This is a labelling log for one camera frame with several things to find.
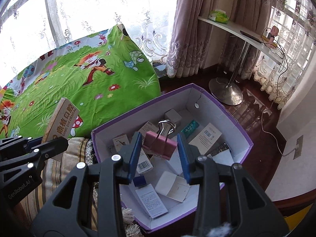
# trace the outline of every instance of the green tissue package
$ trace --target green tissue package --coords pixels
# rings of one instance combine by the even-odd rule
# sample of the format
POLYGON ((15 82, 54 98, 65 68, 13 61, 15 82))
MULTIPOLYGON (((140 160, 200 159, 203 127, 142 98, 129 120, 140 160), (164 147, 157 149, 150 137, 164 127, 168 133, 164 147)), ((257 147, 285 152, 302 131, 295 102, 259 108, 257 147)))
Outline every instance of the green tissue package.
POLYGON ((219 9, 216 9, 215 11, 210 11, 209 19, 224 24, 227 24, 229 20, 229 18, 226 15, 226 12, 219 9))

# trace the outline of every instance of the barcode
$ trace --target barcode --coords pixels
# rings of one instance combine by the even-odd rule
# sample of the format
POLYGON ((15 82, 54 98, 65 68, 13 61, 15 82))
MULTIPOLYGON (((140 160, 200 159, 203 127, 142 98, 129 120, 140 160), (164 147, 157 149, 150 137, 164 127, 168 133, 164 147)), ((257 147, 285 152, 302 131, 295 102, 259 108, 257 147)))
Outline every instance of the barcode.
POLYGON ((207 137, 211 137, 211 133, 208 130, 205 130, 204 133, 207 135, 207 137))
POLYGON ((150 165, 149 165, 149 163, 147 161, 144 161, 142 163, 139 163, 137 166, 138 166, 139 170, 143 170, 143 169, 149 167, 150 165))

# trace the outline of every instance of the mauve curtain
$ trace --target mauve curtain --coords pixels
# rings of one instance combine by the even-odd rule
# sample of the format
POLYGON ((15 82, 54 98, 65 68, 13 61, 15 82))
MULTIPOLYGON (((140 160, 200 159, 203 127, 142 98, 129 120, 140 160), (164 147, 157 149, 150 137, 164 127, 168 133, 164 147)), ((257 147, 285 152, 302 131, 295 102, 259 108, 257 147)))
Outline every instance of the mauve curtain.
MULTIPOLYGON (((261 35, 268 26, 271 13, 272 0, 234 0, 230 20, 240 24, 253 32, 261 35)), ((226 42, 221 54, 220 64, 233 71, 244 41, 227 34, 226 42)), ((250 78, 260 51, 250 46, 244 64, 239 69, 241 79, 250 78)))
POLYGON ((167 74, 170 78, 197 74, 201 67, 211 25, 198 20, 215 9, 218 0, 178 0, 173 32, 167 57, 167 74))

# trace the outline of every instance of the wall outlet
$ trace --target wall outlet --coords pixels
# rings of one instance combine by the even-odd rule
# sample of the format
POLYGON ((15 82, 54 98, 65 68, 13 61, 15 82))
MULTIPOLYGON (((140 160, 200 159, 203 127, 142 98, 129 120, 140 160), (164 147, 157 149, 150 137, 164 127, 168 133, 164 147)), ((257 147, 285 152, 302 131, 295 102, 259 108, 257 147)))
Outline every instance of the wall outlet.
POLYGON ((296 140, 296 145, 299 145, 299 147, 295 150, 294 152, 294 160, 298 158, 301 155, 302 152, 302 145, 303 145, 303 135, 301 135, 297 140, 296 140))

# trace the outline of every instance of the round metal base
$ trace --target round metal base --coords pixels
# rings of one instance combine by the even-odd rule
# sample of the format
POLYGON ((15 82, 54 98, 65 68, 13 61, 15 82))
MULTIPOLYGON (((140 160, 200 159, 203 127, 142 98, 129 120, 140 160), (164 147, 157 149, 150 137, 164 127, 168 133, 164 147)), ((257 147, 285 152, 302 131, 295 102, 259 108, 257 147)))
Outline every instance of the round metal base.
POLYGON ((228 79, 217 77, 209 82, 209 89, 216 99, 230 106, 236 106, 243 100, 242 91, 235 83, 227 87, 228 79))

